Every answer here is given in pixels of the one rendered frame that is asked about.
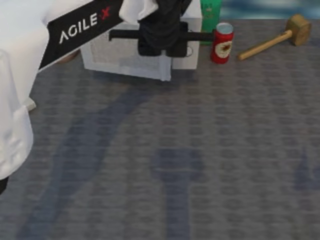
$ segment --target teal background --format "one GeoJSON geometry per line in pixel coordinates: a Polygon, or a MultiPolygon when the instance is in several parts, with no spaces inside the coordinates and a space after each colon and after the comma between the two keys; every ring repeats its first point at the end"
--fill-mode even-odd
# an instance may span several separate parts
{"type": "Polygon", "coordinates": [[[222,0],[221,19],[320,19],[320,0],[222,0]]]}

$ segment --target white box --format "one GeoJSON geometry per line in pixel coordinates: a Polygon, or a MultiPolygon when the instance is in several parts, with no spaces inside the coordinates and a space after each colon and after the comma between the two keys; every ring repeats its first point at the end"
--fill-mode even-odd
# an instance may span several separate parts
{"type": "MultiPolygon", "coordinates": [[[[202,13],[200,0],[193,0],[181,21],[187,22],[191,32],[200,32],[202,13]]],[[[121,23],[113,29],[137,30],[139,26],[121,23]]],[[[195,70],[198,65],[200,43],[188,42],[188,55],[183,58],[170,58],[165,54],[157,57],[140,56],[138,40],[113,39],[109,33],[100,35],[81,47],[84,68],[107,73],[136,77],[171,80],[171,69],[195,70]]]]}

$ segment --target mallet head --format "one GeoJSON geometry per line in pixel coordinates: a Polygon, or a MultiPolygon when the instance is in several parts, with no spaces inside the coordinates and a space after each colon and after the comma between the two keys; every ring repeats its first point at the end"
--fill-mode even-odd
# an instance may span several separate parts
{"type": "Polygon", "coordinates": [[[292,31],[291,42],[295,46],[306,43],[311,32],[311,23],[307,21],[301,14],[295,14],[289,18],[286,23],[285,30],[292,31]]]}

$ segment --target can top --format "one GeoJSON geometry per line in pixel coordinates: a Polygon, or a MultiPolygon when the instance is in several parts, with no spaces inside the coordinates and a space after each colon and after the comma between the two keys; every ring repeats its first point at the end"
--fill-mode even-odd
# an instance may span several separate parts
{"type": "Polygon", "coordinates": [[[215,28],[221,34],[232,34],[234,32],[234,27],[227,22],[220,22],[215,28]]]}

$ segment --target can logo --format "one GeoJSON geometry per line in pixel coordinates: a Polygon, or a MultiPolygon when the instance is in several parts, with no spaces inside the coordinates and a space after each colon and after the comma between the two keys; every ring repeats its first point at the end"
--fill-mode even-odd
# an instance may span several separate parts
{"type": "Polygon", "coordinates": [[[215,53],[219,58],[225,59],[230,55],[232,41],[221,42],[215,46],[215,53]]]}

